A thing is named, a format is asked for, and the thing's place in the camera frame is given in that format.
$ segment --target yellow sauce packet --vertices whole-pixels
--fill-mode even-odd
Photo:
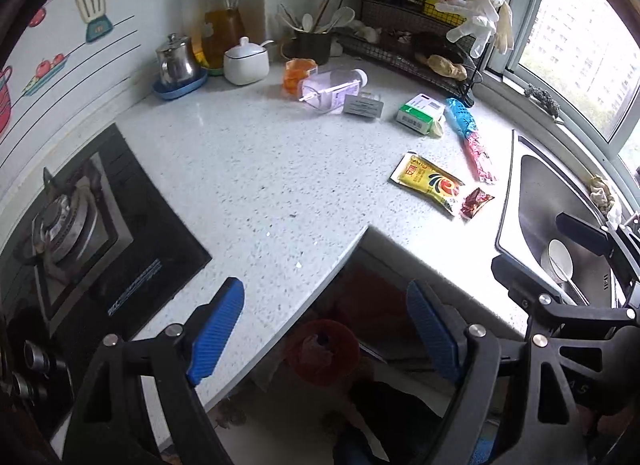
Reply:
[[[400,165],[391,175],[391,180],[426,194],[452,216],[460,209],[458,195],[464,183],[414,152],[408,152],[402,157]]]

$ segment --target orange cup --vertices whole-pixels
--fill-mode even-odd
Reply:
[[[289,95],[298,95],[300,80],[318,72],[318,64],[311,59],[293,59],[285,64],[282,87]]]

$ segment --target stove burner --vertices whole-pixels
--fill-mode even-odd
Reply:
[[[70,308],[132,241],[94,154],[61,188],[43,173],[47,206],[32,225],[38,299],[52,334]]]

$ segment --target white bowl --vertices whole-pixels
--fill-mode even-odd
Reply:
[[[540,266],[558,285],[566,283],[566,278],[558,267],[564,270],[569,279],[574,275],[574,262],[571,259],[571,254],[569,254],[564,243],[557,239],[552,239],[549,246],[542,252]]]

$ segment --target black stove top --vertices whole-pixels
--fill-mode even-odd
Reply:
[[[131,339],[210,261],[207,251],[151,183],[115,125],[82,149],[54,176],[55,180],[72,182],[79,168],[90,159],[100,166],[103,182],[108,181],[107,186],[126,224],[126,233],[120,232],[120,235],[126,237],[127,242],[121,243],[119,255],[94,268],[91,281],[85,281],[89,285],[76,286],[75,292],[70,292],[75,293],[75,297],[68,303],[64,315],[58,316],[55,323],[50,322],[52,316],[45,308],[50,304],[44,301],[47,304],[43,305],[42,297],[38,300],[44,279],[36,285],[38,272],[34,271],[34,262],[24,258],[33,244],[33,220],[50,203],[44,191],[0,254],[0,299],[15,369],[24,382],[31,384],[35,398],[28,401],[47,436],[71,408],[72,395],[78,391],[102,337],[117,333],[125,340]],[[35,264],[35,268],[40,264],[42,271],[42,259],[38,261],[36,257]],[[49,355],[49,360],[58,363],[59,370],[43,373],[29,369],[23,357],[25,340],[40,347]],[[33,362],[31,353],[27,360]],[[43,389],[44,397],[38,395]]]

